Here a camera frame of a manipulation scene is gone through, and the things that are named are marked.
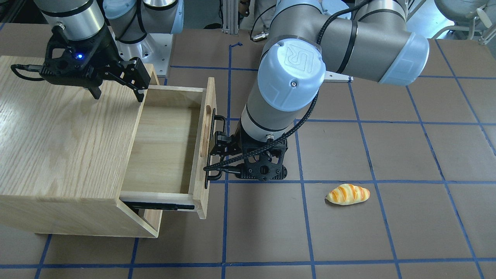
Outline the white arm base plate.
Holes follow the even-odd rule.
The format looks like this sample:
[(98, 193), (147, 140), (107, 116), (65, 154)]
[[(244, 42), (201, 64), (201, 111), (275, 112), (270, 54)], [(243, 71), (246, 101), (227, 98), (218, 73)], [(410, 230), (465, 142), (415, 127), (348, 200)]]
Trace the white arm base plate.
[(138, 43), (115, 43), (124, 60), (139, 57), (144, 64), (154, 65), (158, 77), (167, 77), (174, 37), (172, 34), (152, 33)]
[(354, 78), (345, 74), (337, 74), (336, 72), (326, 71), (324, 76), (325, 83), (350, 83)]

